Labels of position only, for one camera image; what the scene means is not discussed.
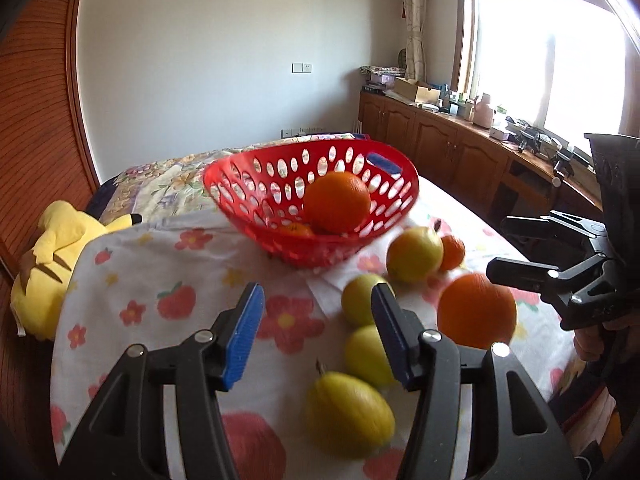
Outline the person's right hand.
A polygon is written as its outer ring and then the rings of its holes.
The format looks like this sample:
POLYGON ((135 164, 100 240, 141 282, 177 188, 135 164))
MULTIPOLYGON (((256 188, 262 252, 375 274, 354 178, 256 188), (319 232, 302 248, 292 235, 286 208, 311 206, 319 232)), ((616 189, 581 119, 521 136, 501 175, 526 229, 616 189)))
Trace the person's right hand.
MULTIPOLYGON (((619 332, 628 328, 626 347, 620 352, 620 359, 626 361, 639 353, 640 349, 640 314, 634 310, 629 314, 605 322, 603 328, 609 332, 619 332)), ((578 356, 586 362, 596 362, 604 352, 604 342, 597 326, 581 328, 574 331, 574 347, 578 356)))

